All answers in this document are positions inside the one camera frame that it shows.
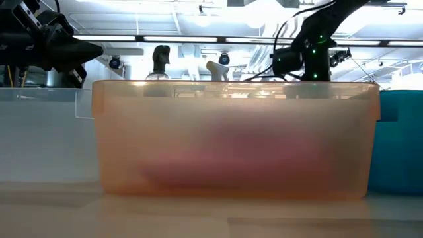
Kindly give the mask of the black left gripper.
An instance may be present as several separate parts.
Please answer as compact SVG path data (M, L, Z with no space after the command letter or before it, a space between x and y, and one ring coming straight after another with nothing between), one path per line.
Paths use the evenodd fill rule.
M0 6L0 65L36 66L49 72L49 86L82 88L85 64L103 55L100 46L74 38L61 11L40 9L43 0L11 0Z

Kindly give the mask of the pink microfiber towel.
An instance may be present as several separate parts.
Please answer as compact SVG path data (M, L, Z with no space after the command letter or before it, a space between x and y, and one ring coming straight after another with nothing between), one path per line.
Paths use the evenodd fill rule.
M219 129L188 148L140 160L151 182L176 188L289 191L325 187L333 166L320 139L299 128Z

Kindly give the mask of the clear translucent plastic basket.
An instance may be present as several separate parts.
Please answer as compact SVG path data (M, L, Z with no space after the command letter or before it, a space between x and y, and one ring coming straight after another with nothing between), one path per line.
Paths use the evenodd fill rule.
M96 182L92 92L0 88L0 182Z

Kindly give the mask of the grey-capped labelled spray bottle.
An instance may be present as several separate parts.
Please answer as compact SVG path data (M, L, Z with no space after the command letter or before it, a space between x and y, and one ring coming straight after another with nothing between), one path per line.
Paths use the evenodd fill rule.
M146 80L170 80L166 74L166 64L170 64L169 54L170 47L168 45L158 45L153 52L153 72L150 73Z

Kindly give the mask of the long ceiling light bar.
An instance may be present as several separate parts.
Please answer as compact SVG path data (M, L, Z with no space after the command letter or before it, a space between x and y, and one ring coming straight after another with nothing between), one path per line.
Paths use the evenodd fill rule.
M142 35L75 35L78 40L89 42L147 42L147 43L195 43L195 44L256 44L272 45L273 38L226 36L142 36ZM334 38L342 47L423 48L423 40L366 40Z

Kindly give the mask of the orange translucent plastic basket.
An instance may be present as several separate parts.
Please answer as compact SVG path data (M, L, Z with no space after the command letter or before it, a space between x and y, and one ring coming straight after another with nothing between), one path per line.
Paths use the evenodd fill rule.
M100 182L111 194L240 198L363 198L375 127L374 83L97 81L93 84ZM188 148L219 130L299 128L317 136L330 156L325 187L301 190L176 188L146 179L140 160L172 145Z

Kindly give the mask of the teal plastic basket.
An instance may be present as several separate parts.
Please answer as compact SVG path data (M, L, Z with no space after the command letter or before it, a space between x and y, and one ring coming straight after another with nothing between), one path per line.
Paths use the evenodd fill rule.
M368 189L423 195L423 91L380 92Z

